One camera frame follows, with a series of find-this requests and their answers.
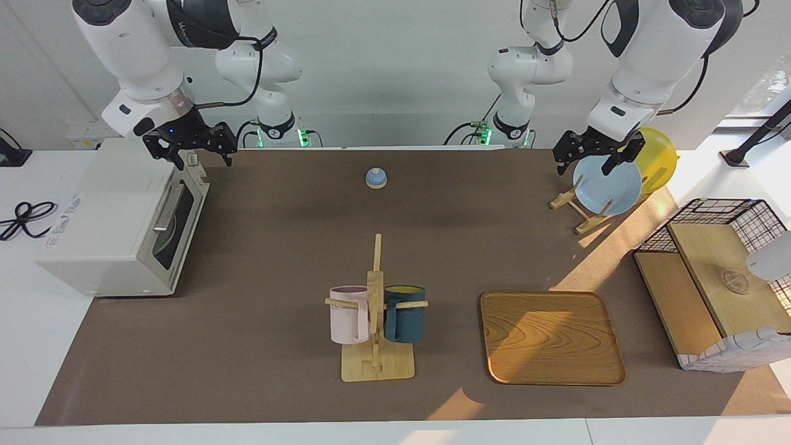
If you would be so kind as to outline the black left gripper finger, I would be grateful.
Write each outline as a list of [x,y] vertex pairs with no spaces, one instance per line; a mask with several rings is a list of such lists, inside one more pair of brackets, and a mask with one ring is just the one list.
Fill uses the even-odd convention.
[[635,133],[621,149],[613,150],[609,158],[601,167],[601,171],[608,176],[615,167],[622,163],[632,163],[640,154],[645,145],[645,138],[642,133]]
[[566,130],[554,146],[554,160],[557,174],[562,176],[566,169],[577,159],[578,136],[573,130]]

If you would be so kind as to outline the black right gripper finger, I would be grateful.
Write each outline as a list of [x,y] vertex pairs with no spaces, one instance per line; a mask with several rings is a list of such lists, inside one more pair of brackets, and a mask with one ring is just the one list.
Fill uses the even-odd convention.
[[184,161],[180,157],[180,150],[171,150],[167,147],[149,147],[148,150],[154,159],[164,159],[174,164],[176,169],[184,170],[185,166]]
[[238,137],[229,124],[220,122],[214,126],[214,153],[222,157],[226,166],[232,166],[232,155],[238,150]]

